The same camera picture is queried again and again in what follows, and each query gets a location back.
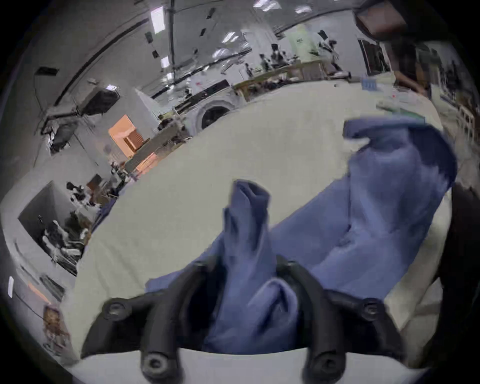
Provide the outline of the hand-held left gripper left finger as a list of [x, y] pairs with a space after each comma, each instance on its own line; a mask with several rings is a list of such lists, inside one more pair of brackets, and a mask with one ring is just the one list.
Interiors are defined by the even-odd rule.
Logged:
[[218, 290], [219, 258], [195, 261], [167, 288], [131, 298], [112, 297], [92, 322], [80, 358], [140, 351], [140, 370], [152, 384], [178, 384], [183, 373], [180, 340], [192, 335], [191, 300], [198, 292]]

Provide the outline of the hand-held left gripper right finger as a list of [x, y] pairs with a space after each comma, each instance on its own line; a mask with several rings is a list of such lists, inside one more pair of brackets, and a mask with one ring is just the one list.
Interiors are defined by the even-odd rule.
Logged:
[[303, 383], [337, 383], [345, 373], [348, 352], [404, 361], [402, 337], [382, 300], [324, 289], [296, 261], [281, 255], [276, 261], [277, 276], [297, 296], [295, 346], [308, 349]]

